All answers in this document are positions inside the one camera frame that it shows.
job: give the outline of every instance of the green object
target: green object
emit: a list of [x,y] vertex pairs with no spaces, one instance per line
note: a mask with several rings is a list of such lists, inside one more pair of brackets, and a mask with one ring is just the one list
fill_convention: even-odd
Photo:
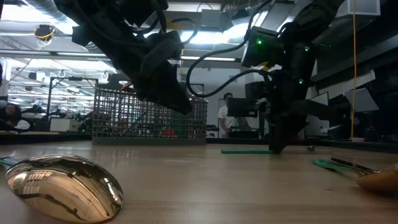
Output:
[[18,161],[16,161],[15,159],[13,159],[11,157],[0,157],[0,165],[13,166],[17,163],[18,163]]
[[223,154],[273,154],[268,149],[222,149]]
[[338,171],[351,171],[351,168],[349,168],[349,167],[334,165],[330,161],[326,161],[324,159],[313,159],[312,164],[314,164],[318,167],[326,168],[326,169],[334,169],[334,170],[338,170]]

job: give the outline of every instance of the computer monitor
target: computer monitor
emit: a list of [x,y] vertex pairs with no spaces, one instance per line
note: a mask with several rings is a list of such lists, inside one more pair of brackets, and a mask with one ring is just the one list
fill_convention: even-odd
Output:
[[245,98],[228,98],[228,116],[236,118],[257,118],[255,109],[257,100]]

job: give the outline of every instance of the person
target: person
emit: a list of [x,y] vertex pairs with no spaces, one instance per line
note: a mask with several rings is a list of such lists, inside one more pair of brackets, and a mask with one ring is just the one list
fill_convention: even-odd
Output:
[[21,120],[22,111],[18,105],[8,103],[7,106],[1,111],[1,119],[8,125],[15,127]]
[[232,93],[224,94],[225,105],[218,111],[218,118],[220,119],[221,128],[225,131],[222,138],[228,138],[231,127],[247,126],[248,121],[246,118],[240,118],[239,120],[235,117],[228,116],[228,99],[232,98]]

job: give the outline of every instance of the ceiling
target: ceiling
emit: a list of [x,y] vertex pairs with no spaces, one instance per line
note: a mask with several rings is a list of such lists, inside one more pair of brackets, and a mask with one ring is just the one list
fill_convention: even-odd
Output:
[[[268,8],[267,13],[258,14],[255,18],[255,26],[275,27],[277,29],[283,23],[291,21],[295,15],[311,0],[287,1],[291,5]],[[247,29],[247,21],[240,25],[233,25],[231,16],[238,10],[251,6],[254,8],[260,2],[258,0],[207,0],[201,3],[199,0],[172,0],[169,1],[169,10],[165,12],[167,19],[177,17],[189,17],[197,24],[202,24],[204,9],[213,8],[219,10],[221,22],[216,27],[201,26],[198,35],[185,46],[183,55],[199,57],[207,52],[239,44]],[[5,0],[2,19],[0,21],[0,49],[3,50],[38,50],[45,52],[74,52],[74,53],[101,53],[94,45],[82,47],[71,41],[73,21],[65,17],[53,7],[48,7],[49,0]],[[143,27],[151,24],[154,16],[150,17]],[[339,22],[343,27],[346,22]],[[55,37],[50,44],[43,43],[32,35],[32,31],[40,24],[50,24],[57,28]],[[187,39],[192,33],[191,24],[182,24],[179,30],[182,40]],[[220,57],[241,58],[244,49],[220,55]],[[40,101],[43,107],[47,107],[47,94],[49,92],[49,77],[84,77],[97,78],[100,82],[106,82],[108,75],[116,72],[109,61],[87,61],[76,57],[68,58],[40,58],[28,55],[2,55],[6,57],[12,67],[9,98],[13,103],[23,106],[31,106]],[[191,61],[180,63],[183,67],[189,67]],[[199,67],[208,68],[241,68],[240,63],[206,62]],[[29,78],[29,73],[36,72],[36,79]],[[75,111],[90,109],[94,95],[94,82],[70,82],[63,80],[52,90],[52,109],[56,107]]]

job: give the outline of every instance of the ceiling pipe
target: ceiling pipe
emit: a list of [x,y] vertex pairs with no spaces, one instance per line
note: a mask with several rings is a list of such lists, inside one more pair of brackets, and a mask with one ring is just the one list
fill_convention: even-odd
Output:
[[[76,23],[60,12],[53,0],[21,0],[23,3],[40,11],[42,14],[53,17],[57,24],[65,24],[67,26],[75,26]],[[101,50],[92,42],[85,47],[91,53],[101,53]]]

